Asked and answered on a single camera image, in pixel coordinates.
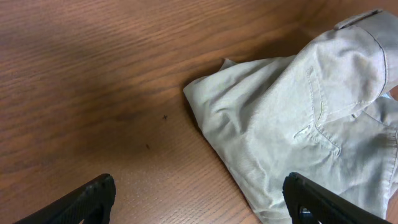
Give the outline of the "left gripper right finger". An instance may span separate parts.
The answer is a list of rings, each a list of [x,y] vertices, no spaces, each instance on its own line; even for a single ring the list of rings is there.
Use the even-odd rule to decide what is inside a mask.
[[[390,224],[297,172],[282,188],[293,224]]]

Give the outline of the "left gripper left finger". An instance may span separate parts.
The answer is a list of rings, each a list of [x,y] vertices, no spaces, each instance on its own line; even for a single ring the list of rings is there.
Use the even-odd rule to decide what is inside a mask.
[[[110,174],[101,174],[17,224],[108,224],[116,196]]]

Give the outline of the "khaki shorts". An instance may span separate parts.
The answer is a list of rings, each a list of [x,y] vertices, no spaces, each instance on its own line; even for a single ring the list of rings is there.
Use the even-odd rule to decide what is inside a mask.
[[[340,22],[297,55],[221,69],[183,92],[206,140],[263,223],[290,223],[298,172],[384,218],[397,190],[397,18]]]

